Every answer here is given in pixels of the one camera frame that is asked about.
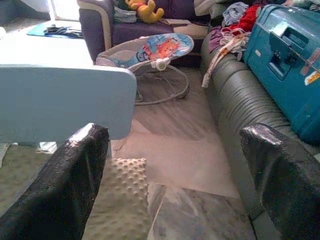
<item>suitcase handle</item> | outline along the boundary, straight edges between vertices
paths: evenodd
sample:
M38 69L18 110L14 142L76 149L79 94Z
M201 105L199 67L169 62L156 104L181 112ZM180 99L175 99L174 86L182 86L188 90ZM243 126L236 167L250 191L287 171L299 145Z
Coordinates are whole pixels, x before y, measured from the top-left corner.
M309 42L306 36L291 27L285 29L281 39L300 55Z
M291 50L290 44L272 31L270 32L269 41L273 54L268 67L282 81L296 62L297 56Z

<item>tiled floor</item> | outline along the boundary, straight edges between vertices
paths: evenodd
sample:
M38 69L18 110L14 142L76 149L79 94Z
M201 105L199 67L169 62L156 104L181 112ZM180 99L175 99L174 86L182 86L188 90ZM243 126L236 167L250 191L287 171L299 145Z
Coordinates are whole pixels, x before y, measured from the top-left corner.
M24 27L38 23L18 19L6 27L9 34L0 40L0 63L92 64L84 40L27 36ZM254 240L200 72L183 71L191 80L187 98L135 107L131 133L112 142L112 154L147 159L153 219L149 240ZM146 97L165 91L152 81L139 86Z
M148 240L255 240L239 199L166 189Z

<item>baby bouncer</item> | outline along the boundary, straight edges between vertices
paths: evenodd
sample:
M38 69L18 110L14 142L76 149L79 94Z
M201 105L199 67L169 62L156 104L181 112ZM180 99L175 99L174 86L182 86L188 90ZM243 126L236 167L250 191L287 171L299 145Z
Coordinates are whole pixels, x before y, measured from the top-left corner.
M133 72L139 78L144 77L147 73L163 73L164 70L171 69L183 76L183 89L176 89L170 79L164 74L160 78L154 79L165 80L173 90L169 96L162 97L152 101L144 101L144 98L137 89L136 105L159 104L164 101L179 98L183 99L189 93L190 80L187 75L174 66L170 65L171 60L177 59L188 54L194 47L194 41L191 37L180 33L167 33L142 37L139 39L124 42L101 52L95 64L99 66L125 68Z

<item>purple armchair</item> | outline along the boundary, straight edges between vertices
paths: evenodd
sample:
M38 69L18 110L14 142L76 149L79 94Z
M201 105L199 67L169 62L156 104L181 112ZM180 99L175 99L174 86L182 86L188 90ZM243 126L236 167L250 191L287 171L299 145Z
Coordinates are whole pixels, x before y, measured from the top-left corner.
M208 33L208 27L196 24L198 21L209 21L208 16L198 17L195 14L194 0L155 0L157 8L164 9L164 18L186 19L192 24L172 26L162 22L147 24L114 22L113 0L78 0L80 22L84 40L93 61L99 53L115 45L151 36L167 33L187 34L194 40L191 54L199 54L201 44Z

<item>teddy bear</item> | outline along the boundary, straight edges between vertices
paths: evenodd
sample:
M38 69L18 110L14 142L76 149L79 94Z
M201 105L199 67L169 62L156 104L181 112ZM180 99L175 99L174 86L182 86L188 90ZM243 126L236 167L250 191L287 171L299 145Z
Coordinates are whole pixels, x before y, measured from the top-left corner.
M135 10L140 19L147 24L154 24L160 20L165 11L162 8L156 8L156 3L154 0L149 0L146 4L146 0L125 0L125 3L131 10Z

